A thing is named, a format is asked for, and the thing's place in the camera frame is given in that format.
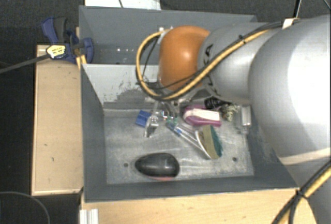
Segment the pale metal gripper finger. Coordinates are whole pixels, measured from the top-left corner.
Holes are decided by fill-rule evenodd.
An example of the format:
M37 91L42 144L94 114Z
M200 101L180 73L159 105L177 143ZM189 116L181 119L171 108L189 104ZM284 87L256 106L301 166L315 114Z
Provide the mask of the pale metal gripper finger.
M146 122L145 130L144 130L144 137L149 138L152 136L152 134L155 132L155 130L158 128L159 122L158 117L151 115Z

